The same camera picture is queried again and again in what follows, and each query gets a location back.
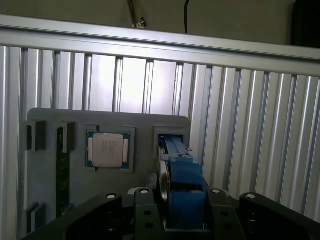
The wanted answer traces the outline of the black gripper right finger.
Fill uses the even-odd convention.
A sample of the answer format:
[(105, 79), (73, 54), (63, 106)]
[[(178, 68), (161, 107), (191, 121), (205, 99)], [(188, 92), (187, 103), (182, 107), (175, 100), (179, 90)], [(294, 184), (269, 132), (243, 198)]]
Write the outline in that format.
[(318, 240), (320, 224), (261, 194), (239, 199), (207, 191), (206, 226), (215, 240)]

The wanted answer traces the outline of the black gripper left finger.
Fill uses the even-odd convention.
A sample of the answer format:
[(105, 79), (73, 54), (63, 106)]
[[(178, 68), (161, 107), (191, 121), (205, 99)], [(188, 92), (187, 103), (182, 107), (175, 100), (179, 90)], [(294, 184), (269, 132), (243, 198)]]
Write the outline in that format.
[(26, 240), (162, 240), (153, 191), (103, 193), (25, 236)]

